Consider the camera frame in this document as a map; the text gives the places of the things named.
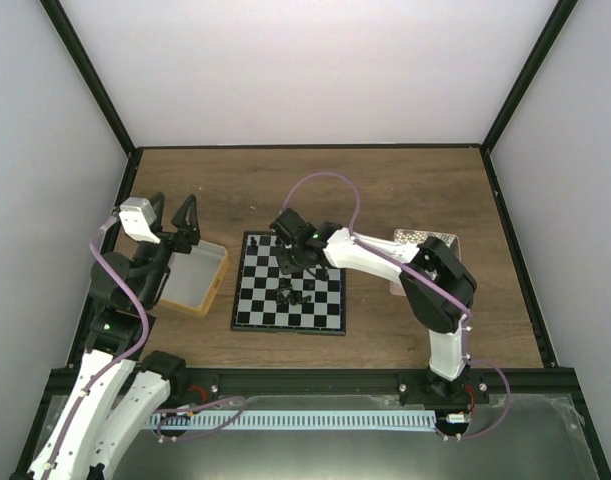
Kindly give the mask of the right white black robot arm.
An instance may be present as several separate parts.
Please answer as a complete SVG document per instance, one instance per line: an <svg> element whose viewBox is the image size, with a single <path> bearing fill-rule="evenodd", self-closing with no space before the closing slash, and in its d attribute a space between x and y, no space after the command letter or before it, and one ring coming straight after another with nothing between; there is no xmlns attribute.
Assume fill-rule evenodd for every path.
<svg viewBox="0 0 611 480"><path fill-rule="evenodd" d="M336 223L316 228L275 220L270 230L281 245L281 271L292 274L317 266L360 271L402 288L414 317L429 332L427 390L443 403L465 390L466 337L476 281L444 241L400 243L353 232Z"/></svg>

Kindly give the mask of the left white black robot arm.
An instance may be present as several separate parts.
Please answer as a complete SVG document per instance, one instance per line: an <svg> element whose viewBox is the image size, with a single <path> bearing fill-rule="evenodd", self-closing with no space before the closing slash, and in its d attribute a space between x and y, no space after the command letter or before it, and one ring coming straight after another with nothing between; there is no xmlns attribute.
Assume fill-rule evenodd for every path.
<svg viewBox="0 0 611 480"><path fill-rule="evenodd" d="M162 227L165 197L130 197L99 227L89 295L94 314L74 386L49 438L14 479L110 479L142 426L164 402L189 392L183 359L140 355L155 322L176 254L201 238L197 199L189 195Z"/></svg>

